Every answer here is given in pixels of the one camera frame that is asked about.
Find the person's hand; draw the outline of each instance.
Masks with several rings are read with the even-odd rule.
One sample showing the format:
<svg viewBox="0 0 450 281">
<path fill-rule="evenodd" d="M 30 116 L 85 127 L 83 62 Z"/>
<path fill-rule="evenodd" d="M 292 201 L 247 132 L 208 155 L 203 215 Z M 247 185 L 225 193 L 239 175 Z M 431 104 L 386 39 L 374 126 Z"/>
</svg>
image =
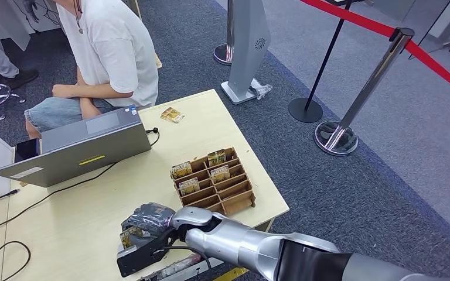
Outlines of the person's hand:
<svg viewBox="0 0 450 281">
<path fill-rule="evenodd" d="M 53 97 L 56 98 L 74 98 L 75 85 L 61 85 L 57 84 L 53 86 Z"/>
</svg>

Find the black cable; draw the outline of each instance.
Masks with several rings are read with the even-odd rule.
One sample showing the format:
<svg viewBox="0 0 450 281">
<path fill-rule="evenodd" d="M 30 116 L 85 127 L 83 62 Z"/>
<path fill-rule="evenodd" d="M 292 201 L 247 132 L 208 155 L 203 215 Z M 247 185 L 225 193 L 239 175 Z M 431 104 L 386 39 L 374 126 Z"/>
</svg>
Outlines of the black cable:
<svg viewBox="0 0 450 281">
<path fill-rule="evenodd" d="M 159 129 L 154 127 L 152 128 L 152 130 L 146 130 L 146 133 L 157 133 L 158 134 L 158 138 L 156 138 L 156 140 L 151 144 L 151 146 L 153 146 L 154 144 L 156 144 L 159 141 Z"/>
<path fill-rule="evenodd" d="M 15 0 L 13 0 L 13 3 L 18 7 L 18 9 L 20 10 L 20 12 L 22 12 L 22 14 L 25 15 L 25 19 L 28 22 L 28 25 L 30 26 L 30 28 L 33 29 L 33 31 L 35 31 L 35 33 L 40 33 L 40 31 L 38 31 L 37 29 L 33 28 L 32 24 L 30 23 L 30 20 L 28 19 L 28 15 L 26 13 L 24 13 L 24 11 L 22 11 L 22 8 L 20 8 L 20 6 L 18 5 L 18 3 L 16 3 Z"/>
<path fill-rule="evenodd" d="M 86 183 L 86 182 L 88 182 L 88 181 L 92 181 L 92 180 L 97 179 L 98 177 L 102 176 L 105 172 L 107 172 L 109 169 L 111 169 L 113 166 L 115 166 L 117 163 L 118 163 L 118 162 L 115 162 L 115 163 L 111 164 L 109 167 L 107 167 L 104 171 L 102 171 L 100 174 L 98 174 L 98 175 L 95 176 L 95 177 L 92 177 L 92 178 L 87 179 L 87 180 L 83 180 L 83 181 L 81 181 L 81 182 L 79 182 L 79 183 L 76 183 L 76 184 L 74 184 L 74 185 L 72 185 L 72 186 L 68 186 L 68 187 L 65 187 L 65 188 L 63 188 L 63 189 L 58 189 L 58 190 L 52 192 L 51 194 L 47 195 L 46 197 L 42 198 L 41 200 L 39 200 L 39 201 L 33 203 L 32 205 L 30 205 L 29 207 L 27 207 L 27 208 L 24 209 L 23 211 L 19 212 L 19 213 L 18 213 L 17 215 L 15 215 L 14 217 L 12 217 L 12 218 L 10 218 L 10 219 L 8 219 L 8 220 L 6 220 L 6 221 L 0 223 L 0 226 L 1 226 L 1 225 L 4 225 L 4 224 L 7 224 L 8 222 L 13 221 L 15 218 L 18 218 L 19 216 L 21 216 L 24 212 L 30 210 L 31 208 L 37 206 L 38 204 L 40 204 L 40 203 L 42 203 L 42 202 L 44 202 L 45 199 L 51 197 L 52 195 L 54 195 L 54 194 L 56 194 L 56 193 L 58 193 L 58 192 L 65 191 L 65 190 L 68 190 L 68 189 L 70 189 L 70 188 L 76 187 L 76 186 L 78 186 L 79 184 L 83 184 L 83 183 Z"/>
<path fill-rule="evenodd" d="M 156 138 L 156 140 L 151 144 L 151 146 L 155 145 L 158 141 L 159 141 L 159 132 L 157 132 L 158 137 Z"/>
<path fill-rule="evenodd" d="M 4 194 L 4 195 L 1 195 L 0 196 L 0 199 L 2 199 L 2 198 L 4 198 L 4 197 L 7 197 L 7 196 L 11 196 L 11 195 L 13 195 L 13 194 L 16 194 L 16 193 L 18 193 L 20 190 L 19 189 L 13 189 L 13 190 L 11 190 L 10 192 L 8 192 L 8 193 L 6 193 L 6 194 Z"/>
<path fill-rule="evenodd" d="M 42 6 L 42 4 L 35 2 L 35 4 L 37 4 L 38 6 L 42 7 L 43 9 L 46 10 L 46 13 L 43 15 L 44 18 L 50 20 L 52 23 L 54 23 L 55 25 L 60 25 L 59 19 L 58 19 L 58 13 L 56 13 L 55 11 L 49 9 L 48 5 L 46 4 L 46 0 L 42 0 L 42 2 L 44 2 L 44 6 Z M 54 17 L 56 18 L 55 20 L 51 18 L 51 16 L 49 15 L 49 12 L 53 13 Z"/>
<path fill-rule="evenodd" d="M 3 281 L 7 281 L 7 280 L 11 279 L 13 276 L 18 274 L 18 272 L 22 271 L 22 269 L 25 268 L 25 266 L 30 262 L 30 259 L 32 258 L 32 252 L 30 251 L 30 249 L 25 244 L 21 243 L 20 241 L 9 241 L 9 242 L 5 243 L 4 245 L 2 245 L 0 247 L 0 250 L 4 249 L 4 247 L 6 247 L 6 245 L 9 245 L 9 244 L 12 244 L 12 243 L 17 243 L 17 244 L 22 245 L 26 249 L 26 251 L 28 253 L 28 258 L 26 259 L 26 262 L 23 264 L 23 266 L 20 269 L 18 269 L 15 273 L 9 275 Z"/>
<path fill-rule="evenodd" d="M 211 274 L 212 274 L 211 273 L 211 263 L 209 262 L 209 258 L 203 252 L 201 252 L 200 250 L 197 250 L 195 248 L 188 247 L 188 246 L 168 246 L 168 247 L 161 248 L 161 250 L 166 250 L 166 249 L 168 249 L 168 250 L 173 250 L 173 249 L 189 250 L 189 251 L 192 251 L 192 252 L 200 255 L 201 258 L 203 258 L 206 261 L 206 264 L 208 265 L 208 270 L 210 272 L 209 273 L 210 274 L 210 279 L 209 280 L 211 280 Z"/>
</svg>

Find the smartphone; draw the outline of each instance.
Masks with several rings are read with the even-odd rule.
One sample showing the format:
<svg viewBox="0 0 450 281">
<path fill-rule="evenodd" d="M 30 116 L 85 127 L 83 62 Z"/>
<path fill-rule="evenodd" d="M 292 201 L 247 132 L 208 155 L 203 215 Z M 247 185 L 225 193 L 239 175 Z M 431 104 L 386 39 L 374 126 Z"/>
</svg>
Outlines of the smartphone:
<svg viewBox="0 0 450 281">
<path fill-rule="evenodd" d="M 31 139 L 15 146 L 15 163 L 40 154 L 39 139 Z"/>
</svg>

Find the wooden grid box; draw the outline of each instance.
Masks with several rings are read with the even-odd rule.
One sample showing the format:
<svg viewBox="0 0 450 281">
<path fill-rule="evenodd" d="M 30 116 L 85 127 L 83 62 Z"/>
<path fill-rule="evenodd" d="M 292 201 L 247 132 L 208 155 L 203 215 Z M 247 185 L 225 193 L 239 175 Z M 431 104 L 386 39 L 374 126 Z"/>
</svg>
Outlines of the wooden grid box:
<svg viewBox="0 0 450 281">
<path fill-rule="evenodd" d="M 256 197 L 254 197 L 253 185 L 249 181 L 235 149 L 225 149 L 225 155 L 227 161 L 213 167 L 209 166 L 207 156 L 190 161 L 192 174 L 178 179 L 174 179 L 170 172 L 175 190 L 184 207 L 205 208 L 223 215 L 232 215 L 249 206 L 255 207 Z M 211 179 L 211 171 L 224 165 L 229 166 L 230 178 L 214 183 Z M 199 181 L 199 191 L 183 196 L 179 189 L 179 183 L 195 177 Z"/>
</svg>

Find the laptop logo sticker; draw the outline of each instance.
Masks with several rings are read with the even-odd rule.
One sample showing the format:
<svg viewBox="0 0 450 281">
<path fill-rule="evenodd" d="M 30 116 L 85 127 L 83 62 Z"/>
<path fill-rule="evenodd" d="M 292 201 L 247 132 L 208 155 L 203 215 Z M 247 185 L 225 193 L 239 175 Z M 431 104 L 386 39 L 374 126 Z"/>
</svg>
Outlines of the laptop logo sticker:
<svg viewBox="0 0 450 281">
<path fill-rule="evenodd" d="M 30 174 L 33 174 L 33 173 L 37 173 L 38 171 L 41 171 L 41 170 L 43 170 L 44 168 L 41 168 L 41 167 L 33 167 L 33 168 L 30 168 L 30 169 L 28 169 L 28 170 L 26 170 L 26 171 L 23 171 L 23 172 L 21 172 L 21 173 L 18 173 L 18 174 L 14 174 L 13 176 L 11 176 L 13 179 L 21 179 L 21 178 L 23 178 L 23 177 L 26 177 L 26 176 L 28 176 L 28 175 L 30 175 Z"/>
<path fill-rule="evenodd" d="M 91 157 L 91 158 L 89 158 L 89 159 L 82 160 L 82 161 L 79 163 L 79 166 L 88 164 L 88 163 L 90 163 L 90 162 L 94 162 L 94 161 L 96 161 L 96 160 L 99 160 L 99 159 L 102 159 L 102 158 L 105 158 L 105 157 L 106 157 L 106 155 L 96 155 L 96 156 L 93 156 L 93 157 Z"/>
</svg>

